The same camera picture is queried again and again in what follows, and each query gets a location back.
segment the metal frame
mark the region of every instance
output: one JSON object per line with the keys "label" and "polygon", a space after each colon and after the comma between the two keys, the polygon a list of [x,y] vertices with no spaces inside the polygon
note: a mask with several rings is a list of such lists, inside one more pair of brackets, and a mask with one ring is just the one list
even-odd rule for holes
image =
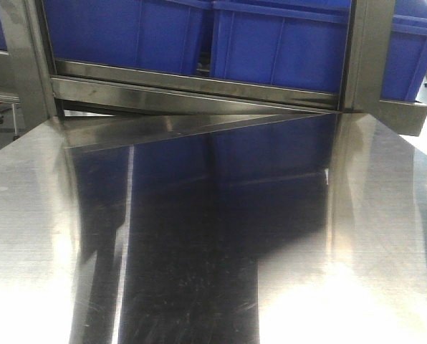
{"label": "metal frame", "polygon": [[415,135],[427,107],[380,99],[394,6],[395,0],[352,0],[345,71],[336,95],[54,60],[43,1],[0,0],[9,49],[0,52],[0,86],[17,91],[28,128],[62,115],[61,100],[66,100],[71,110],[168,115],[369,112],[399,133]]}

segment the steel beam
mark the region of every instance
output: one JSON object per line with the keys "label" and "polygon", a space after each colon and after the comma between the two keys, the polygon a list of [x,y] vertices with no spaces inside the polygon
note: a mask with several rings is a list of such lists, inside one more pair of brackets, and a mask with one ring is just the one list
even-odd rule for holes
{"label": "steel beam", "polygon": [[54,96],[73,102],[137,110],[141,113],[182,115],[278,115],[304,110],[326,113],[307,107],[237,100],[227,97],[194,95],[190,92],[161,90],[117,82],[92,81],[72,77],[53,77]]}
{"label": "steel beam", "polygon": [[126,84],[157,87],[167,90],[180,90],[236,97],[263,102],[305,106],[325,110],[336,110],[338,95],[325,92],[293,90],[283,87],[256,85],[228,80],[207,79],[204,77],[189,77],[170,75],[145,70],[110,67],[100,64],[56,60],[59,75],[70,77],[90,78]]}
{"label": "steel beam", "polygon": [[42,33],[42,2],[0,0],[0,17],[24,121],[32,129],[58,113],[50,82],[54,63],[47,55],[47,34]]}

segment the stainless steel table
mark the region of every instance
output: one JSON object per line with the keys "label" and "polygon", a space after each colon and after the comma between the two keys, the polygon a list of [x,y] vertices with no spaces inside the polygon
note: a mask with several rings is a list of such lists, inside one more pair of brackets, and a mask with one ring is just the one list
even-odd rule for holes
{"label": "stainless steel table", "polygon": [[298,117],[75,118],[0,151],[0,343],[427,343],[427,157]]}

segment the metal post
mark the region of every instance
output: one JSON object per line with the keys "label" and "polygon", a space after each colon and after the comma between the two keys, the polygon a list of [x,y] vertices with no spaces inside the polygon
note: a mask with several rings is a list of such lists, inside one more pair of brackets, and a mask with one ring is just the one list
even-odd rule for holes
{"label": "metal post", "polygon": [[41,0],[0,0],[0,17],[28,130],[58,114],[54,61]]}
{"label": "metal post", "polygon": [[377,112],[394,11],[395,0],[352,0],[341,111]]}

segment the brushed metal surface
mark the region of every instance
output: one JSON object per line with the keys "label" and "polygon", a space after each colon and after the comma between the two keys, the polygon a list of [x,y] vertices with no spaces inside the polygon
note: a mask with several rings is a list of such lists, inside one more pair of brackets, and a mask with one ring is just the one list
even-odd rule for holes
{"label": "brushed metal surface", "polygon": [[52,77],[51,82],[54,96],[59,99],[159,115],[277,115],[293,113],[295,108],[314,113],[326,112],[272,102],[256,102],[73,77]]}
{"label": "brushed metal surface", "polygon": [[334,119],[3,149],[0,343],[427,343],[427,157]]}
{"label": "brushed metal surface", "polygon": [[194,76],[170,75],[147,70],[132,70],[61,59],[56,60],[56,66],[59,75],[70,77],[86,77],[96,80],[308,106],[326,110],[336,110],[337,107],[338,96],[332,93],[291,90],[283,87],[254,85]]}

